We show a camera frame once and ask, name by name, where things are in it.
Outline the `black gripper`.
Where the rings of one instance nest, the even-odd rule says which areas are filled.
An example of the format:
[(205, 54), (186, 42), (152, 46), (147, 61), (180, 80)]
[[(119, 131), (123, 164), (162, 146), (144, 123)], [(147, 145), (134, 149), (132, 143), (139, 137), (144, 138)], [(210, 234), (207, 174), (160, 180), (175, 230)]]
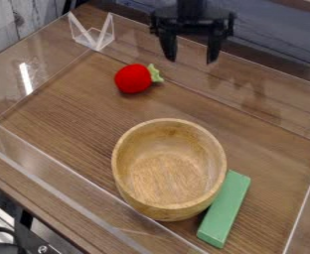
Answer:
[(176, 35), (209, 34), (207, 64), (219, 57), (223, 39), (233, 35), (235, 13), (211, 4), (172, 4), (158, 7), (150, 16), (150, 33), (159, 36), (164, 57), (176, 60)]

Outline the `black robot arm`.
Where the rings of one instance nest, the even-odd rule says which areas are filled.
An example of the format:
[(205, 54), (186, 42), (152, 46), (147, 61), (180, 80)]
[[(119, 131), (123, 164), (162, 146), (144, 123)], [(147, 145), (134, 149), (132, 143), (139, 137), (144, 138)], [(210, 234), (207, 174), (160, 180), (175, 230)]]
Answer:
[(175, 0), (160, 3), (150, 14), (150, 33), (160, 43), (164, 57), (176, 60), (178, 37), (207, 36), (207, 64), (221, 53), (222, 43), (233, 36), (235, 13), (217, 7), (209, 0)]

